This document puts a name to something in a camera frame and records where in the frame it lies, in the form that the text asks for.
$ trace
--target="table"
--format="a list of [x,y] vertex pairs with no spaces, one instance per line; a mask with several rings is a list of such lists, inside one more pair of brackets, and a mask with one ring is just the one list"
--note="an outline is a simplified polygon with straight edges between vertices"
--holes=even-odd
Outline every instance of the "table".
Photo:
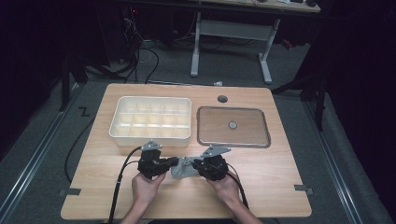
[[[260,3],[256,0],[202,0],[202,2],[208,3],[220,3],[230,4],[240,7],[261,7],[261,8],[272,8],[272,9],[284,9],[299,12],[315,12],[319,13],[320,8],[318,6],[309,7],[305,2],[303,3],[280,3],[276,0],[268,0],[267,2]],[[232,38],[244,38],[252,40],[261,40],[265,42],[262,53],[259,54],[259,62],[262,68],[262,76],[266,84],[272,83],[271,74],[268,68],[267,57],[270,52],[271,46],[276,36],[276,31],[280,19],[275,19],[272,25],[255,25],[239,22],[228,22],[228,21],[213,21],[213,20],[202,20],[201,13],[197,13],[196,28],[195,28],[195,44],[192,54],[191,61],[191,76],[197,77],[199,70],[199,49],[200,49],[200,36],[201,35],[217,35]]]
[[[65,219],[108,218],[120,168],[135,147],[119,147],[108,129],[121,96],[186,97],[191,100],[191,139],[187,147],[164,147],[162,157],[199,156],[207,149],[197,142],[196,111],[202,105],[254,107],[263,111],[271,146],[268,148],[232,148],[223,154],[240,176],[251,212],[257,217],[308,217],[311,207],[304,191],[290,145],[278,115],[272,93],[265,88],[110,84],[90,136],[82,153],[71,189],[79,195],[67,195],[61,215]],[[227,103],[218,101],[228,97]],[[140,158],[140,151],[133,161]],[[122,218],[132,204],[131,179],[137,164],[124,171],[115,218]],[[232,217],[214,190],[200,176],[176,180],[168,173],[158,197],[144,218],[222,218]]]

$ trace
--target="wooden table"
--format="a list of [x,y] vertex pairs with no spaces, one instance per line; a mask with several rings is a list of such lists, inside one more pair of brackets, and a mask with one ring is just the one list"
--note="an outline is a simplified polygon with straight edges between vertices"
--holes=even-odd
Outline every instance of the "wooden table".
[[[229,101],[218,102],[219,95]],[[271,92],[264,88],[203,86],[167,86],[110,84],[99,107],[96,120],[82,153],[62,217],[65,219],[108,218],[120,168],[135,147],[119,147],[108,130],[121,96],[167,96],[191,99],[191,140],[187,147],[164,147],[162,157],[199,156],[207,149],[197,142],[196,111],[202,105],[254,107],[266,117],[271,146],[268,148],[234,147],[223,158],[238,172],[251,212],[257,217],[308,217],[311,207],[304,191],[295,160]],[[132,160],[140,158],[140,151]],[[124,171],[115,218],[122,218],[132,204],[131,179],[137,164]],[[214,190],[200,176],[176,180],[170,172],[160,186],[155,202],[144,218],[221,218],[232,214],[217,199]]]

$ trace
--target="metal bracket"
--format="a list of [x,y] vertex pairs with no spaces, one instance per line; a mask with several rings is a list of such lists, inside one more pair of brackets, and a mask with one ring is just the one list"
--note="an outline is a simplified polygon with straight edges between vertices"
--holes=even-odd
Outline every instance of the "metal bracket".
[[58,196],[64,197],[66,195],[79,195],[81,193],[81,189],[61,189]]
[[155,149],[160,149],[163,148],[163,145],[160,145],[154,141],[149,140],[145,145],[140,148],[142,151],[150,151],[150,150],[155,150]]
[[220,154],[231,151],[229,147],[212,147],[210,146],[202,155],[202,158],[211,158]]
[[307,195],[314,194],[314,191],[309,189],[306,185],[294,185],[294,189],[297,191],[305,191]]

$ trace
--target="rectangular tray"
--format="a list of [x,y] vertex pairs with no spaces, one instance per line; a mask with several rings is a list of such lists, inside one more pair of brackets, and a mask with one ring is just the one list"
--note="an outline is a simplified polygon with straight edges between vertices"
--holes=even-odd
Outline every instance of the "rectangular tray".
[[186,147],[191,136],[191,100],[173,97],[123,96],[109,134],[119,146]]
[[226,147],[269,147],[264,113],[256,108],[201,106],[198,108],[198,142]]

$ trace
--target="white plastic tray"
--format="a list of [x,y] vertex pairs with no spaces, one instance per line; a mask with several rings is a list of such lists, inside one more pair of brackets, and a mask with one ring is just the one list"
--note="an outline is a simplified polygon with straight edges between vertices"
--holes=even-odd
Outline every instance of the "white plastic tray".
[[123,96],[109,134],[119,146],[143,146],[152,139],[163,147],[186,147],[191,136],[191,100]]

